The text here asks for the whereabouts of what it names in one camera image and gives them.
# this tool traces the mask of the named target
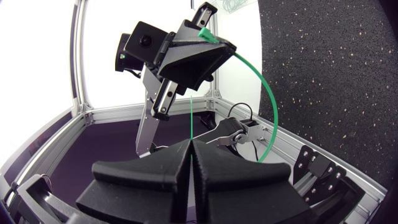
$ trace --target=green wire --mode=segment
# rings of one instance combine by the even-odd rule
[[[204,40],[206,40],[209,43],[214,43],[214,44],[219,43],[219,41],[216,39],[216,37],[214,37],[214,35],[206,27],[203,27],[201,29],[201,31],[198,34],[198,37],[203,38]],[[271,88],[269,87],[267,81],[264,79],[264,77],[261,75],[261,73],[259,73],[259,71],[257,71],[257,69],[254,68],[254,66],[252,64],[250,64],[250,62],[248,62],[242,56],[240,56],[237,53],[235,53],[234,55],[238,59],[240,59],[243,63],[245,63],[259,77],[262,85],[264,85],[264,87],[266,88],[266,90],[268,92],[269,98],[271,99],[272,108],[274,109],[274,130],[272,131],[271,140],[269,141],[266,151],[263,153],[261,158],[257,161],[257,162],[263,162],[263,160],[267,157],[269,151],[271,150],[272,146],[274,145],[274,141],[276,138],[276,132],[278,131],[278,107],[276,106],[274,94],[272,94]],[[192,116],[192,97],[191,97],[191,116]]]
[[[192,113],[192,96],[191,96],[191,140],[193,139],[193,113]]]
[[[268,92],[269,98],[271,99],[272,108],[274,109],[274,130],[272,131],[272,137],[271,137],[271,140],[269,141],[269,144],[267,146],[266,151],[263,153],[263,155],[257,161],[257,162],[263,162],[263,160],[267,157],[269,151],[271,150],[272,145],[274,145],[274,141],[275,141],[275,138],[276,138],[276,132],[278,131],[278,107],[276,105],[274,94],[272,94],[271,88],[269,87],[267,81],[264,79],[264,77],[261,75],[261,73],[259,73],[259,71],[257,71],[257,69],[254,68],[254,66],[252,64],[250,64],[250,62],[248,62],[242,56],[240,56],[237,53],[235,53],[234,55],[238,59],[240,59],[240,61],[245,63],[259,77],[259,79],[261,80],[262,85],[264,85],[264,87],[266,88],[266,90]]]

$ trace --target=white backdrop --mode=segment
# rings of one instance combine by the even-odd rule
[[[69,38],[74,0],[0,3],[0,166],[73,106]]]
[[[188,0],[95,0],[86,8],[83,57],[88,102],[94,108],[143,103],[142,80],[129,72],[115,72],[114,59],[122,33],[131,34],[139,21],[166,32],[178,31],[184,19],[191,20],[195,10]],[[204,82],[198,91],[187,90],[189,98],[203,96],[210,85]]]
[[[259,5],[248,4],[232,14],[217,12],[218,35],[234,44],[236,52],[262,70]],[[254,113],[260,107],[261,81],[248,66],[231,57],[219,69],[221,96],[233,103],[245,102]]]

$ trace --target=speckled foam panel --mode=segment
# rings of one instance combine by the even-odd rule
[[[279,125],[388,187],[398,165],[398,53],[377,0],[258,0]],[[264,88],[259,114],[273,120]]]

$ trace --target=green tube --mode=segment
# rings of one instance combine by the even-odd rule
[[[263,153],[263,155],[260,157],[260,159],[257,162],[263,162],[263,160],[267,157],[269,151],[272,148],[272,145],[274,145],[274,141],[276,138],[276,132],[278,131],[278,107],[276,105],[276,101],[275,101],[275,97],[274,94],[272,94],[272,90],[269,87],[267,81],[264,79],[264,77],[261,75],[261,73],[259,73],[259,71],[257,71],[256,68],[254,68],[254,66],[252,64],[250,64],[250,62],[248,62],[246,59],[244,59],[242,56],[240,56],[239,54],[235,53],[234,54],[238,59],[240,59],[240,61],[242,61],[243,63],[245,63],[252,71],[254,71],[254,73],[259,77],[259,79],[261,80],[262,85],[264,86],[264,88],[267,90],[267,93],[269,95],[269,98],[271,99],[271,103],[272,103],[272,108],[274,109],[274,130],[272,131],[272,137],[271,140],[269,141],[269,144],[267,146],[266,151]]]
[[[191,96],[191,140],[193,139],[193,113],[192,113],[192,96]]]

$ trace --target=black clamp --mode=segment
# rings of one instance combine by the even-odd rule
[[[315,205],[316,223],[344,220],[365,194],[344,168],[308,146],[294,165],[293,184],[308,205]]]

